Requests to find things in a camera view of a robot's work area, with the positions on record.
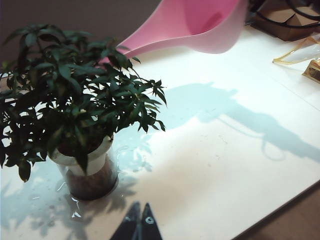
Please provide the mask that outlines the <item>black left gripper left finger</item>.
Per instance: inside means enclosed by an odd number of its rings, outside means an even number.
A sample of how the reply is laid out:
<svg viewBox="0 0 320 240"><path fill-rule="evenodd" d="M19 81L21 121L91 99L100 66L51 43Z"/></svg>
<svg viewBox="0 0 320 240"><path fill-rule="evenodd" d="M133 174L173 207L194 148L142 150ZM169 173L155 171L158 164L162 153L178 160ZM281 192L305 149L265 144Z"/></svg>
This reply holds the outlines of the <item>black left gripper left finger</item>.
<svg viewBox="0 0 320 240"><path fill-rule="evenodd" d="M131 204L110 240L134 240L141 220L141 205L138 201Z"/></svg>

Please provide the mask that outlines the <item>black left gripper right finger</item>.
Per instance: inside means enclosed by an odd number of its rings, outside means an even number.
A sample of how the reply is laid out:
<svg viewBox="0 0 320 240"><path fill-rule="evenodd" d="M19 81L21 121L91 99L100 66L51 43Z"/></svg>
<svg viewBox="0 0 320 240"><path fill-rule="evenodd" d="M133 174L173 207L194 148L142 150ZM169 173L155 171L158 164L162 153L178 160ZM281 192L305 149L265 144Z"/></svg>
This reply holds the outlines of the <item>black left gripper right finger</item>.
<svg viewBox="0 0 320 240"><path fill-rule="evenodd" d="M157 221L149 203L146 203L142 211L140 223L137 225L138 240L162 240Z"/></svg>

